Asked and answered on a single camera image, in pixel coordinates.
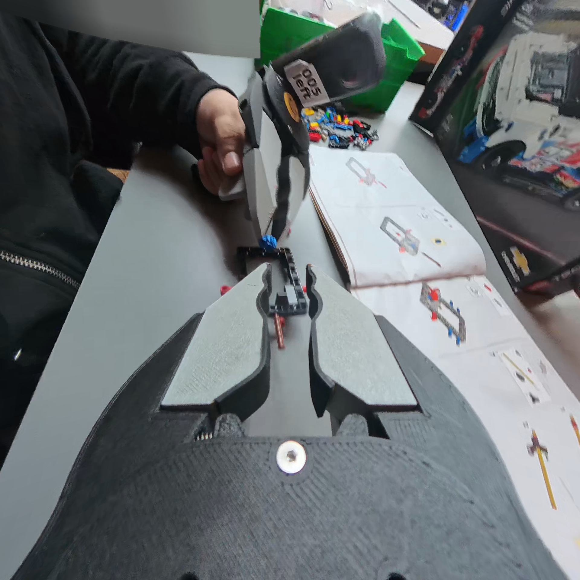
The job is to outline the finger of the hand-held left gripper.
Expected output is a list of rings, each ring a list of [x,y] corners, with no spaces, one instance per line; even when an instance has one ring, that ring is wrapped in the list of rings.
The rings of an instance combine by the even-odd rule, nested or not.
[[[277,209],[279,134],[268,115],[266,97],[264,79],[255,72],[238,100],[245,124],[243,171],[226,178],[219,188],[222,201],[245,200],[246,215],[258,243],[271,234]]]
[[[308,192],[309,153],[283,156],[277,170],[277,180],[272,236],[287,236]]]

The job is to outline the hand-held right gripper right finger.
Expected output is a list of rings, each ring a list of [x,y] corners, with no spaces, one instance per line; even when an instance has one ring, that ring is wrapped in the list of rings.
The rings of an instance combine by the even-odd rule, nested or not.
[[[306,268],[308,368],[317,417],[419,409],[371,309],[314,265]]]

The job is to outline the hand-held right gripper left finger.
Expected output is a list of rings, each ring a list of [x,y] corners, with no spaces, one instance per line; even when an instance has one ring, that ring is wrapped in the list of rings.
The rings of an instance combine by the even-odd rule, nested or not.
[[[161,400],[161,410],[251,417],[270,391],[272,267],[251,271],[208,307]]]

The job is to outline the black lego frame assembly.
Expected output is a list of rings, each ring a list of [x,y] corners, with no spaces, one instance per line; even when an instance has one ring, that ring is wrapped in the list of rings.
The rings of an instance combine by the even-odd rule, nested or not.
[[[218,302],[249,308],[256,303],[261,316],[268,316],[278,332],[291,317],[307,314],[306,287],[289,248],[267,251],[239,246],[236,250],[241,276],[235,286],[222,286]]]

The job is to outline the pile of loose lego pieces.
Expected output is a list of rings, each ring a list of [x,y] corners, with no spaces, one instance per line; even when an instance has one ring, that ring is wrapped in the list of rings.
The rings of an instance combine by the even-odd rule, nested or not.
[[[304,107],[301,120],[309,143],[326,144],[329,149],[365,151],[380,139],[376,128],[362,118],[349,116],[341,105]]]

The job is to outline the lego instruction booklet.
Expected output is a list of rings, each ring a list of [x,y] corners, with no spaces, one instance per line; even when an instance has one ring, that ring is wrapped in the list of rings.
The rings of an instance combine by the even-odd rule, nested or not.
[[[485,277],[484,254],[398,156],[314,147],[310,192],[360,305],[391,323],[475,411],[508,489],[579,579],[579,401]]]

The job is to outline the lego set box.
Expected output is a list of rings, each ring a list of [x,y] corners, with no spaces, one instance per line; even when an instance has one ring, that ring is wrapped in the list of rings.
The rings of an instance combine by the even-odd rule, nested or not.
[[[579,292],[579,1],[474,1],[410,121],[514,293]]]

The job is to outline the person's left hand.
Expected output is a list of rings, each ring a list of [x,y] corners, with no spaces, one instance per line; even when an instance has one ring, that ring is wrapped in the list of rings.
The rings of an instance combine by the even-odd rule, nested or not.
[[[243,171],[245,124],[238,100],[230,92],[207,92],[197,108],[196,127],[201,147],[198,172],[208,192],[218,195],[228,178]]]

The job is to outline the green plastic bin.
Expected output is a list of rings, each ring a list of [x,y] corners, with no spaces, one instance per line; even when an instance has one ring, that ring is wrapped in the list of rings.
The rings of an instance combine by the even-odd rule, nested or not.
[[[267,8],[260,29],[261,62],[268,64],[333,28],[331,24],[308,16],[300,16],[281,8]],[[424,57],[423,47],[395,18],[382,24],[381,39],[386,54],[382,79],[369,91],[346,99],[347,107],[352,110],[385,112],[402,84],[409,79],[417,63]]]

